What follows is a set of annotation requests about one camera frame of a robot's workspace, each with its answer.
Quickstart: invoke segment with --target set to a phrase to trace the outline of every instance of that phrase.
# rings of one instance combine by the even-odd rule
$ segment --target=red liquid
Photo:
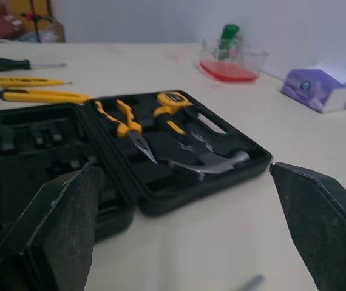
[[[200,67],[211,77],[223,82],[253,82],[258,75],[231,62],[202,61]]]

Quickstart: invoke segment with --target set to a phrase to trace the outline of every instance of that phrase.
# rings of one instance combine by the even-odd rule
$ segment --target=white wall
[[[227,22],[269,54],[283,79],[320,59],[346,66],[346,0],[52,0],[68,42],[193,42]]]

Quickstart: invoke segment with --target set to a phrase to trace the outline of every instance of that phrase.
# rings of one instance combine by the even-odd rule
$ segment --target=black tool case
[[[200,104],[179,91],[194,106],[174,118],[212,145],[218,155],[229,157],[246,151],[250,160],[234,169],[197,181],[174,172],[166,163],[173,159],[197,163],[167,132],[154,124],[152,112],[160,104],[157,93],[103,97],[84,105],[57,104],[0,111],[0,233],[26,208],[47,181],[79,170],[87,162],[104,172],[96,239],[118,233],[132,221],[138,206],[146,215],[162,215],[196,199],[261,174],[271,155],[261,146]],[[120,99],[133,109],[143,127],[143,136],[161,164],[154,164],[129,138],[117,138],[114,125],[97,111],[99,100],[110,115],[125,121],[117,109]],[[197,116],[201,114],[222,129],[217,133]]]

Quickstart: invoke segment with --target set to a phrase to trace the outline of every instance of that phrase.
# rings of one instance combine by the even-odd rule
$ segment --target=tissue box
[[[320,69],[290,71],[282,93],[320,113],[341,110],[346,105],[346,84]]]

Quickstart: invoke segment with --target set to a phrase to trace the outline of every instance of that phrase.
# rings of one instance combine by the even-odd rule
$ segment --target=green bottle
[[[236,24],[226,24],[223,28],[222,35],[220,37],[220,45],[218,60],[222,61],[229,58],[229,50],[239,33],[239,26]]]

